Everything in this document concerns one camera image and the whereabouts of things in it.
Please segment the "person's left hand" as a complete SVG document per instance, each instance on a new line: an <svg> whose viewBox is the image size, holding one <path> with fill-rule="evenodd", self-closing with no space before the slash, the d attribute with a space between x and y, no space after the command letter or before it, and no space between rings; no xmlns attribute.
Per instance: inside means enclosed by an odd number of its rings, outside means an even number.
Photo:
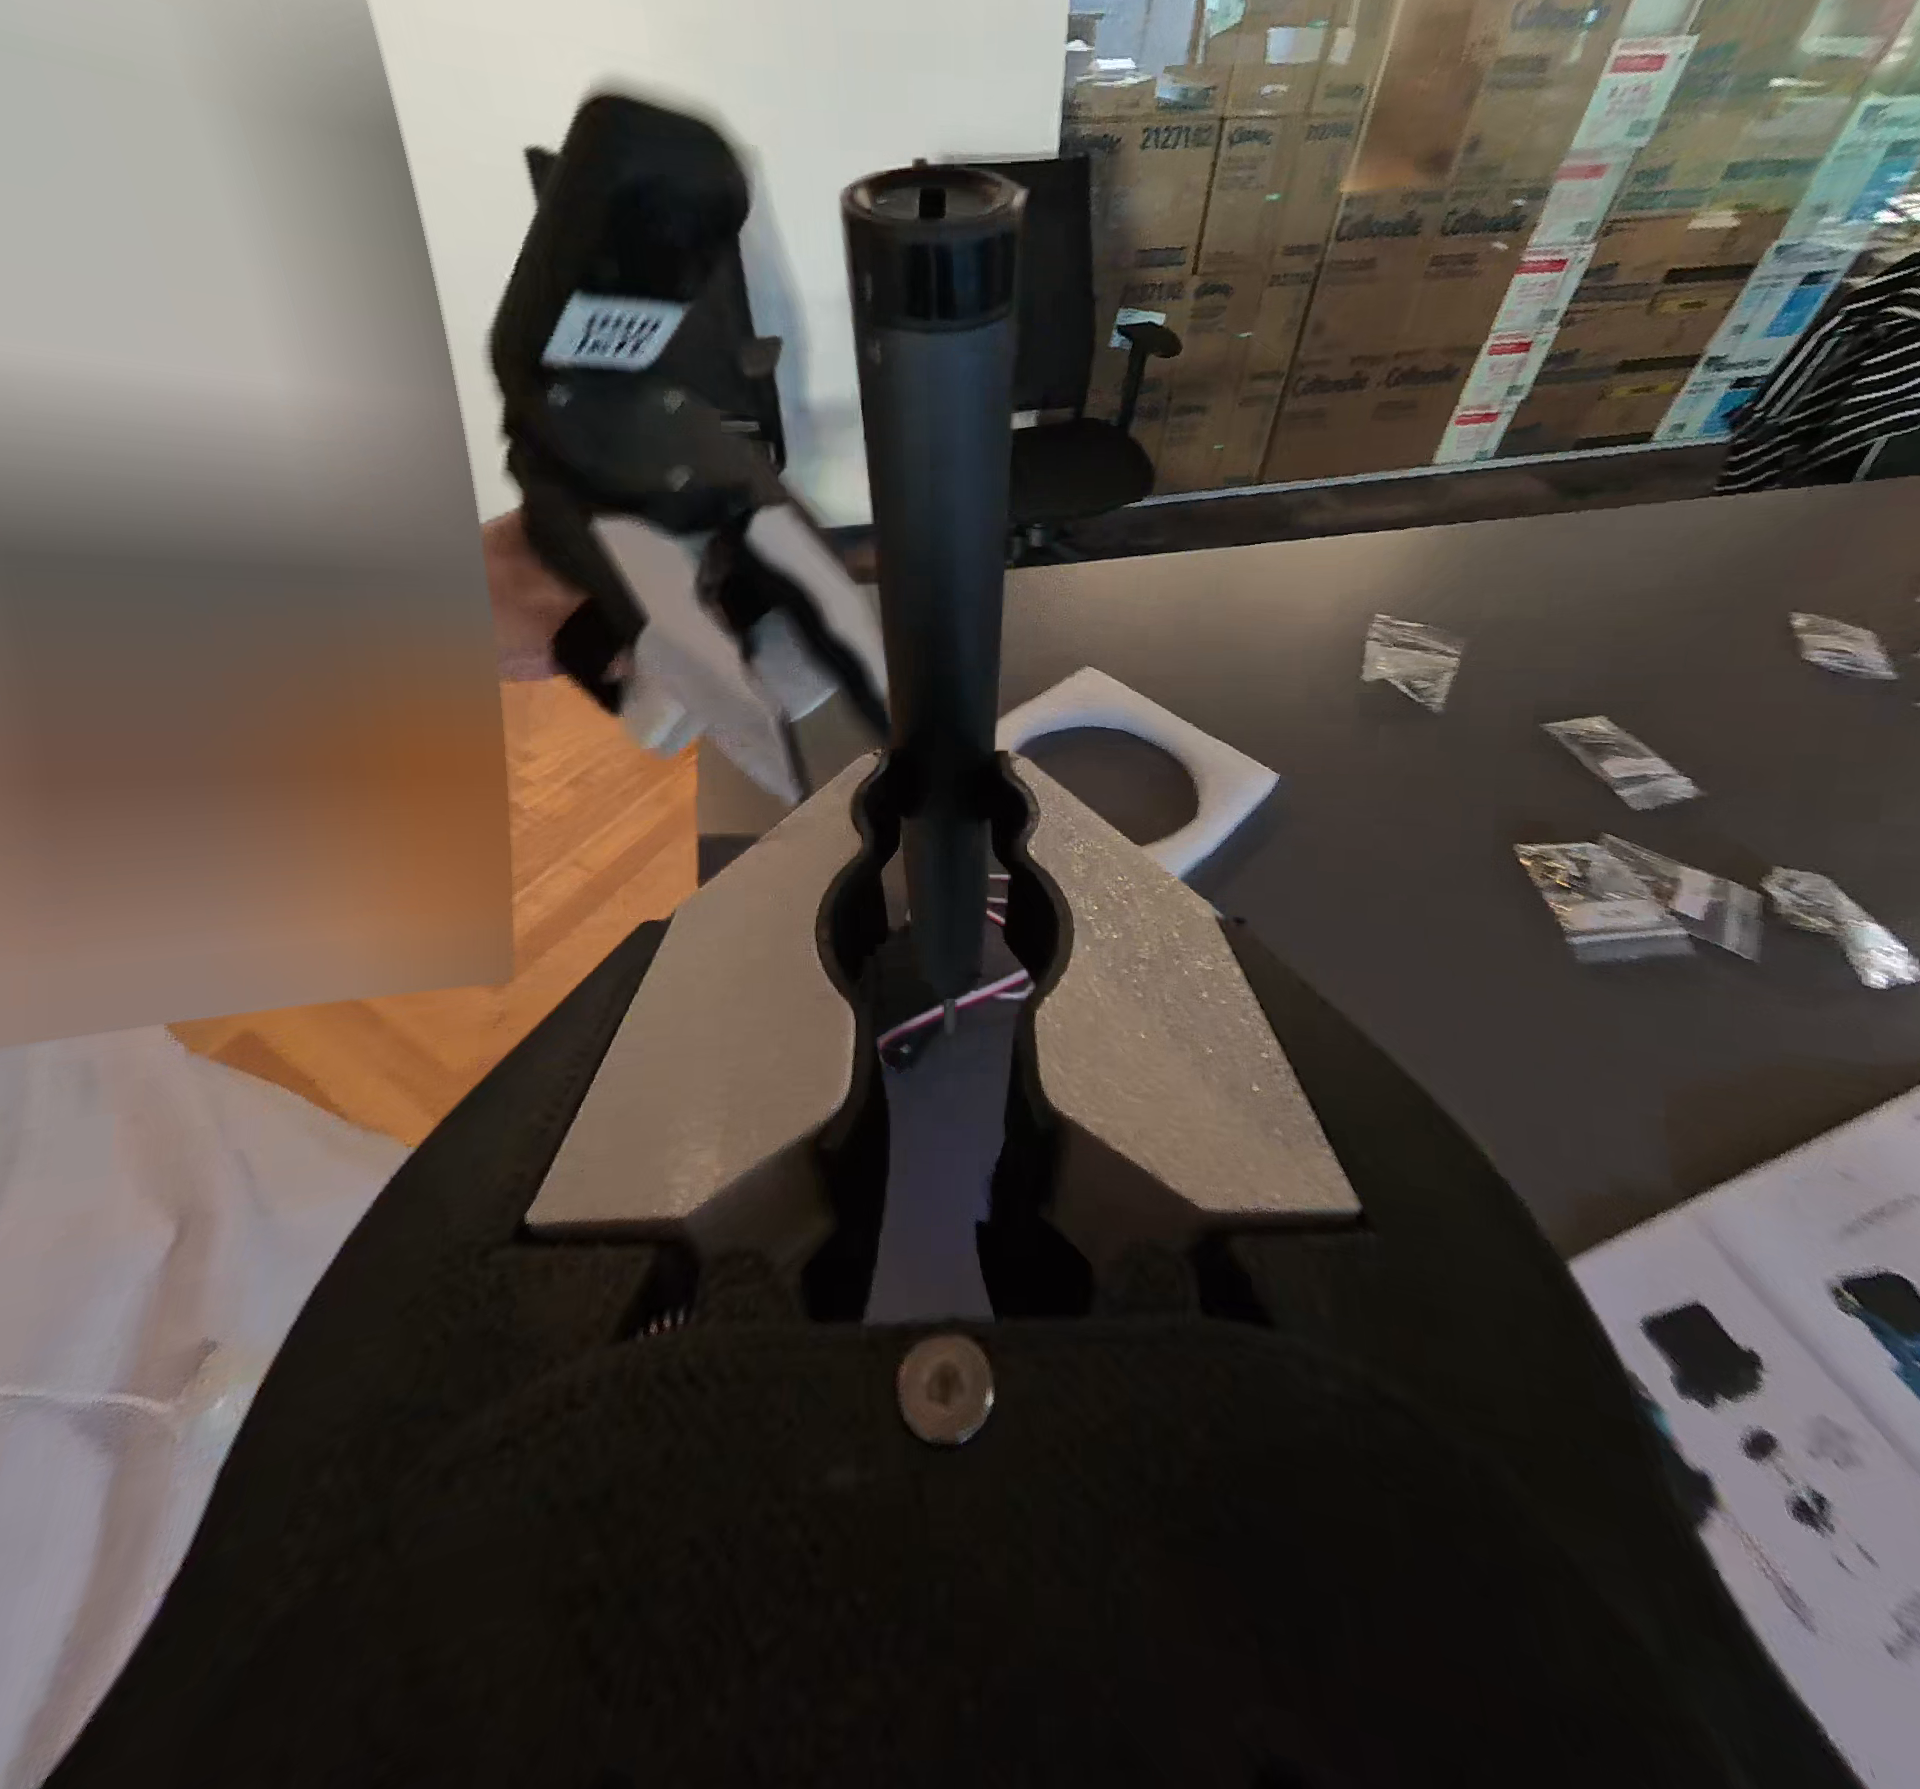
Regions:
<svg viewBox="0 0 1920 1789"><path fill-rule="evenodd" d="M512 685L557 675L553 640L582 606L582 594L536 554L516 508L483 520L480 542L497 678Z"/></svg>

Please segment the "small servo motor with wires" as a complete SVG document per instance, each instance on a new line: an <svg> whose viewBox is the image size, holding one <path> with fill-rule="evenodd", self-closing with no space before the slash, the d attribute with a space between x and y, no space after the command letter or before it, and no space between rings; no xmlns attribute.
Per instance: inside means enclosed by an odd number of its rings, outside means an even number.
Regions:
<svg viewBox="0 0 1920 1789"><path fill-rule="evenodd" d="M901 1074L937 1042L953 1037L962 1021L978 1011L1011 1011L1030 996L1028 971L1008 946L1004 918L1010 880L988 865L982 947L971 985L947 999L927 988L918 952L906 928L890 931L871 962L876 1049L888 1071Z"/></svg>

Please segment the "dark grey desk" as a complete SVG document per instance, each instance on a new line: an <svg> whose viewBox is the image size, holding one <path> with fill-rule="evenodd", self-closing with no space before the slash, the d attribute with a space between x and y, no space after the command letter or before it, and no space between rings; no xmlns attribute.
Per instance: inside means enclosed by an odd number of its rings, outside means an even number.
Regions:
<svg viewBox="0 0 1920 1789"><path fill-rule="evenodd" d="M1570 828L1539 724L1647 725L1679 843L1835 858L1916 934L1916 722L1821 693L1788 602L1895 618L1916 483L1597 508L1040 573L1102 648L1276 749L1229 928L1362 1199L1355 1226L1129 1259L1096 1312L987 1328L997 1414L912 1440L899 1339L782 1346L821 1440L769 1453L706 1579L738 1783L1835 1785L1682 1517L1559 1246L1916 1077L1839 960L1784 985L1548 960L1497 834ZM1169 644L1194 663L1172 666Z"/></svg>

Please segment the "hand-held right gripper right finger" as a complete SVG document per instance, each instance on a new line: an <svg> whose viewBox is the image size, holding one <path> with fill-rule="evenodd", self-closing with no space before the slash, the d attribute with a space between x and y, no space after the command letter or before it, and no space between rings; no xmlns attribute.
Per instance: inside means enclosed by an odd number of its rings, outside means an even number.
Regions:
<svg viewBox="0 0 1920 1789"><path fill-rule="evenodd" d="M1043 1216L1355 1216L1340 1168L1213 908L1019 755L1011 946L1035 939L1008 1134Z"/></svg>

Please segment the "white foam square frame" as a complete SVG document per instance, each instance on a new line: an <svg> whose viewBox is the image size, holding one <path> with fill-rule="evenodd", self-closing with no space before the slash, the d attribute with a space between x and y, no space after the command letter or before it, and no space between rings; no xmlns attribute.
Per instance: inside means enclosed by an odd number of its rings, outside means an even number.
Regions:
<svg viewBox="0 0 1920 1789"><path fill-rule="evenodd" d="M1206 863L1280 785L1276 770L1096 667L1070 672L1010 708L995 725L995 746L1022 755L1035 741L1080 729L1142 741L1188 775L1194 813L1172 834L1140 847L1176 878L1188 878Z"/></svg>

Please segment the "black electric screwdriver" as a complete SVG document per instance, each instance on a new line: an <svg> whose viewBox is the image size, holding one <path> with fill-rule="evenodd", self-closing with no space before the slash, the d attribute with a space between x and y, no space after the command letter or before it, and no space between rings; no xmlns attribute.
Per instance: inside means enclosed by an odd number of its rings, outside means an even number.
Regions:
<svg viewBox="0 0 1920 1789"><path fill-rule="evenodd" d="M843 193L909 931L941 1005L987 929L1026 193L915 162Z"/></svg>

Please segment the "white instruction booklet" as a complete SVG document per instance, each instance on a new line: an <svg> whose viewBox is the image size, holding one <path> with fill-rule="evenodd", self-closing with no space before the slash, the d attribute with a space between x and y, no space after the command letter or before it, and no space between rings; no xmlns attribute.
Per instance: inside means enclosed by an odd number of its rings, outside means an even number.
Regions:
<svg viewBox="0 0 1920 1789"><path fill-rule="evenodd" d="M1577 1258L1728 1590L1873 1785L1916 1781L1907 1093Z"/></svg>

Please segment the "person's white shirt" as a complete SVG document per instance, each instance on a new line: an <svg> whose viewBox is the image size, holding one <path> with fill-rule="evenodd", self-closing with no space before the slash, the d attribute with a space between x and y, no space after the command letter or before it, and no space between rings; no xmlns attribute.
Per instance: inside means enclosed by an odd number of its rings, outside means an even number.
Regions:
<svg viewBox="0 0 1920 1789"><path fill-rule="evenodd" d="M103 1703L408 1156L164 1029L3 1046L3 1785L43 1783Z"/></svg>

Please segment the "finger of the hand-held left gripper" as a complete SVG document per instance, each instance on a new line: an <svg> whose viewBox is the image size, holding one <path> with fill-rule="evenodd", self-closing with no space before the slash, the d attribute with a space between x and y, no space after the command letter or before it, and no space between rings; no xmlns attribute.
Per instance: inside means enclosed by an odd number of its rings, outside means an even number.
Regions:
<svg viewBox="0 0 1920 1789"><path fill-rule="evenodd" d="M603 517L600 544L640 614L620 719L646 749L706 741L762 794L798 801L793 727L814 710L814 667L781 611L738 629L721 609L719 534L671 535L648 521Z"/></svg>
<svg viewBox="0 0 1920 1789"><path fill-rule="evenodd" d="M870 737L892 737L878 604L795 502L738 517L717 595L747 672L782 719L796 724L843 699Z"/></svg>

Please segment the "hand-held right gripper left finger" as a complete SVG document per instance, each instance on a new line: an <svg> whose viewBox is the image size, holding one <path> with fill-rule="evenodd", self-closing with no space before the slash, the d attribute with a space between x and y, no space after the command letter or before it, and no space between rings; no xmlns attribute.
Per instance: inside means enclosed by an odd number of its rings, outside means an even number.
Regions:
<svg viewBox="0 0 1920 1789"><path fill-rule="evenodd" d="M525 1209L532 1234L878 1234L890 768L850 760L671 918Z"/></svg>

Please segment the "stack of cardboard boxes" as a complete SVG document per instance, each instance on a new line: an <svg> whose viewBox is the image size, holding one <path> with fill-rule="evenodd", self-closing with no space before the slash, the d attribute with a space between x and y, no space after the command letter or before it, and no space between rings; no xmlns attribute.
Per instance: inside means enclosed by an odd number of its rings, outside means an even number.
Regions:
<svg viewBox="0 0 1920 1789"><path fill-rule="evenodd" d="M1916 253L1916 0L1068 0L1165 494L1716 442Z"/></svg>

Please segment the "group of small screw bags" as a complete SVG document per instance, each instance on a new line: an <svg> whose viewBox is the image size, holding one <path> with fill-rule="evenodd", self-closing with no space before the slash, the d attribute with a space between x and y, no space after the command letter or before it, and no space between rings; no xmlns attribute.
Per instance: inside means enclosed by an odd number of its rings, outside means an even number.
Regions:
<svg viewBox="0 0 1920 1789"><path fill-rule="evenodd" d="M1892 679L1881 637L1812 611L1792 611L1788 629L1803 662L1858 679ZM1464 658L1453 633L1375 611L1362 650L1362 682L1380 685L1426 713L1444 713ZM1542 733L1613 794L1646 813L1703 799L1703 789L1643 739L1606 715L1540 724ZM1835 880L1774 867L1764 885L1716 875L1643 843L1516 843L1513 858L1540 896L1571 957L1591 962L1664 960L1703 942L1738 960L1760 960L1764 915L1832 942L1867 990L1916 988L1916 952L1867 913Z"/></svg>

